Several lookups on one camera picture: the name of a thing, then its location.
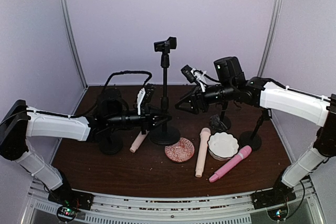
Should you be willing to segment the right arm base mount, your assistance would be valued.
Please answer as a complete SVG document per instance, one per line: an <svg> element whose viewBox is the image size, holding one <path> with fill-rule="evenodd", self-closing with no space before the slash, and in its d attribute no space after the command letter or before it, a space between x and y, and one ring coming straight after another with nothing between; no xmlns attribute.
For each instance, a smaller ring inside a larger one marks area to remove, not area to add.
<svg viewBox="0 0 336 224"><path fill-rule="evenodd" d="M296 199L293 192L277 193L274 189L259 190L251 194L254 209L266 209L268 217L273 221L283 221L289 216L288 203Z"/></svg>

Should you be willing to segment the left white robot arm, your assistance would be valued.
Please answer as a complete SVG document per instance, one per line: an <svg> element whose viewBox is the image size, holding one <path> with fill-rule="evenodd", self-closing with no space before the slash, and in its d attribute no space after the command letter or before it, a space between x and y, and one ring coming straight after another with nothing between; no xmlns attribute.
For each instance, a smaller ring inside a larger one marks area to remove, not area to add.
<svg viewBox="0 0 336 224"><path fill-rule="evenodd" d="M27 138L45 136L69 138L80 142L100 142L113 129L139 127L142 133L171 120L162 109L150 104L152 91L142 88L131 110L117 88L102 91L93 106L92 115L67 115L38 110L17 100L1 121L1 156L15 161L42 181L54 194L72 193L66 176L46 164Z"/></svg>

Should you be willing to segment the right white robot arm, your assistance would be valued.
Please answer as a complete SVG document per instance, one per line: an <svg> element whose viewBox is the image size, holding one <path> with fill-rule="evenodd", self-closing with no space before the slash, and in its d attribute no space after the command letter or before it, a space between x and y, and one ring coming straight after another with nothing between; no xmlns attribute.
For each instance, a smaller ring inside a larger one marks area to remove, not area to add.
<svg viewBox="0 0 336 224"><path fill-rule="evenodd" d="M214 61L218 83L205 83L206 74L186 65L182 74L196 86L181 97L175 108L193 114L206 112L211 104L229 101L245 103L265 110L278 110L306 119L319 126L313 145L281 174L274 187L293 188L327 158L335 156L335 94L329 97L305 93L271 78L245 79L235 56Z"/></svg>

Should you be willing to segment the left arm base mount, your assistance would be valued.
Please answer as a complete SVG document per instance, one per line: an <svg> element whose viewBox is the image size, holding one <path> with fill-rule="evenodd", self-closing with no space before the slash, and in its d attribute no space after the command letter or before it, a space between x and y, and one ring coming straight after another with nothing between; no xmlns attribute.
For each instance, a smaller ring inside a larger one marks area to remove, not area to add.
<svg viewBox="0 0 336 224"><path fill-rule="evenodd" d="M72 190L70 193L56 193L50 191L48 200L58 203L56 217L61 222L71 222L75 220L83 210L90 210L94 195Z"/></svg>

